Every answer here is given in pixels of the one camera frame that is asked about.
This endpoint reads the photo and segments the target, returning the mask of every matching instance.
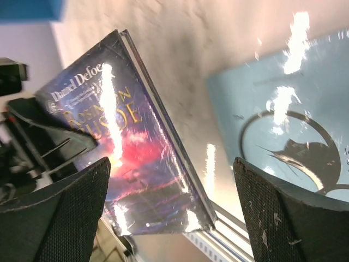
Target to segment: table surface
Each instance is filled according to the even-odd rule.
[[[204,80],[285,48],[296,12],[309,13],[311,39],[346,28],[348,9],[346,0],[67,0],[52,28],[63,67],[129,30],[209,197],[243,220]]]

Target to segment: purple book cover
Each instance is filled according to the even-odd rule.
[[[78,170],[109,157],[105,215],[118,234],[211,230],[213,208],[158,95],[136,70],[138,53],[132,60],[125,44],[113,31],[36,99],[55,119],[98,141],[75,162]]]

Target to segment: hardcover book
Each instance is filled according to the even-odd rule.
[[[113,31],[35,97],[99,146],[78,170],[108,156],[105,214],[119,235],[214,228],[216,214],[127,31]]]
[[[349,201],[349,31],[307,40],[304,23],[292,28],[288,50],[207,80],[226,152]]]

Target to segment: book cover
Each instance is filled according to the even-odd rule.
[[[288,50],[207,80],[226,152],[349,201],[349,31],[307,40],[293,28]]]
[[[37,101],[67,127],[99,146],[75,161],[78,170],[108,156],[105,215],[120,235],[210,230],[216,219],[177,136],[136,70],[117,31],[49,84]]]

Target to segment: blue object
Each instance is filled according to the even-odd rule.
[[[349,31],[294,46],[207,80],[229,161],[349,201]]]
[[[64,0],[8,0],[0,3],[0,23],[57,21]]]

